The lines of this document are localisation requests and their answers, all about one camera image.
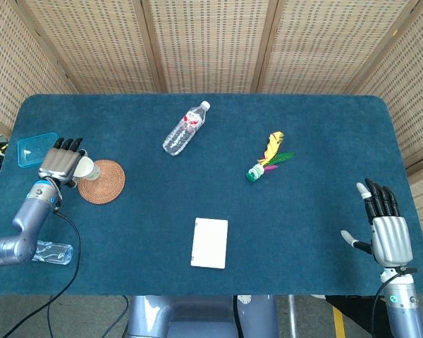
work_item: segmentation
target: plastic bottle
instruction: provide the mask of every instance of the plastic bottle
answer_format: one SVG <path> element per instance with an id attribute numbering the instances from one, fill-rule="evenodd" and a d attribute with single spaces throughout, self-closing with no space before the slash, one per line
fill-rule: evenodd
<path id="1" fill-rule="evenodd" d="M 203 101 L 199 107 L 191 108 L 163 142 L 163 148 L 172 156 L 178 155 L 205 122 L 210 104 Z"/>
<path id="2" fill-rule="evenodd" d="M 72 246 L 52 242 L 37 241 L 34 261 L 66 265 L 72 259 Z"/>

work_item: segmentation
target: robotic finger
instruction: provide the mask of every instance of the robotic finger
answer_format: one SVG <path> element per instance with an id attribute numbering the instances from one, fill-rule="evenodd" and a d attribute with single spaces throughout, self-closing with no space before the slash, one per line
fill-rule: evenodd
<path id="1" fill-rule="evenodd" d="M 341 230 L 340 231 L 341 236 L 343 237 L 343 239 L 346 241 L 346 243 L 348 243 L 349 245 L 351 245 L 353 248 L 362 250 L 363 252 L 366 252 L 369 255 L 372 255 L 372 246 L 368 243 L 365 242 L 361 242 L 360 240 L 354 238 L 348 231 L 346 230 Z"/>
<path id="2" fill-rule="evenodd" d="M 82 138 L 79 137 L 78 139 L 75 140 L 75 142 L 72 143 L 72 146 L 70 147 L 70 150 L 73 151 L 74 153 L 77 151 L 78 147 L 80 146 L 80 143 L 82 143 Z"/>
<path id="3" fill-rule="evenodd" d="M 374 202 L 374 198 L 372 193 L 368 191 L 368 189 L 362 184 L 356 184 L 357 190 L 359 190 L 360 196 L 365 202 L 365 210 L 367 212 L 369 224 L 373 224 L 373 219 L 379 217 L 379 212 Z"/>
<path id="4" fill-rule="evenodd" d="M 367 184 L 368 189 L 372 193 L 372 196 L 373 196 L 373 199 L 374 199 L 374 204 L 376 205 L 377 216 L 378 217 L 385 216 L 386 213 L 385 213 L 383 201 L 382 201 L 382 198 L 381 198 L 381 187 L 378 184 L 373 183 L 368 178 L 365 179 L 365 183 Z"/>
<path id="5" fill-rule="evenodd" d="M 393 192 L 388 187 L 383 187 L 383 190 L 388 194 L 388 199 L 392 207 L 393 216 L 400 217 L 400 209 L 398 208 L 398 203 L 396 202 L 396 197 Z"/>
<path id="6" fill-rule="evenodd" d="M 55 144 L 54 144 L 54 148 L 55 149 L 60 149 L 61 148 L 61 144 L 63 143 L 64 138 L 60 137 L 59 139 L 56 140 Z"/>
<path id="7" fill-rule="evenodd" d="M 390 200 L 390 195 L 384 188 L 381 188 L 380 186 L 378 186 L 378 189 L 381 192 L 382 203 L 384 205 L 384 210 L 386 211 L 386 215 L 392 216 L 393 207 L 392 207 L 392 202 Z"/>
<path id="8" fill-rule="evenodd" d="M 63 143 L 63 146 L 61 147 L 61 149 L 68 150 L 68 149 L 69 149 L 69 147 L 71 146 L 72 142 L 73 142 L 73 139 L 67 139 L 67 140 Z"/>

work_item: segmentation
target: blue container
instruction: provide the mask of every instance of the blue container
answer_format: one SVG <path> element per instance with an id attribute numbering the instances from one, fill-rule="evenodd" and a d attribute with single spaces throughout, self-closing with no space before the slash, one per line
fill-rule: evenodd
<path id="1" fill-rule="evenodd" d="M 47 152 L 59 138 L 55 132 L 21 139 L 17 142 L 17 161 L 21 168 L 34 167 L 44 161 Z"/>

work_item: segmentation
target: rattan coaster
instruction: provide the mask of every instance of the rattan coaster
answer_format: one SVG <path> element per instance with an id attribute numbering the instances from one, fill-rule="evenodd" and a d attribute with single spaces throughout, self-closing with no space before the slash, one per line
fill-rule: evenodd
<path id="1" fill-rule="evenodd" d="M 100 176 L 94 181 L 81 179 L 78 183 L 80 195 L 88 202 L 105 204 L 113 201 L 122 192 L 125 173 L 119 163 L 110 160 L 94 162 L 100 168 Z"/>

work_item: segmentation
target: metal pole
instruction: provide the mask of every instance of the metal pole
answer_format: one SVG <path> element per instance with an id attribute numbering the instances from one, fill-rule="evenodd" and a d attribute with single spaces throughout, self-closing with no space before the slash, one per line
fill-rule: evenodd
<path id="1" fill-rule="evenodd" d="M 297 338 L 296 334 L 296 312 L 295 312 L 295 297 L 292 294 L 288 295 L 288 309 L 290 312 L 290 337 Z"/>

